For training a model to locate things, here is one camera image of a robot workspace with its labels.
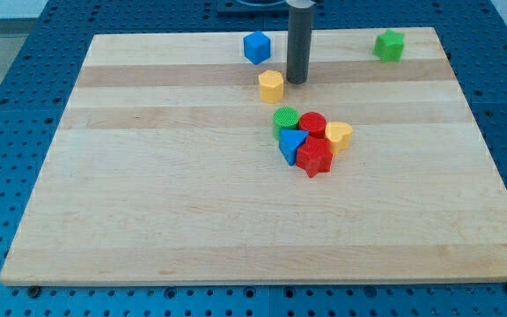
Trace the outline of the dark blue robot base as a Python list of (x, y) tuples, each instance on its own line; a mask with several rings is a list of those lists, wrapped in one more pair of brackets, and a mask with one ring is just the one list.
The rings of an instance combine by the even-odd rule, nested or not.
[(214, 0), (218, 16), (281, 13), (289, 10), (286, 0)]

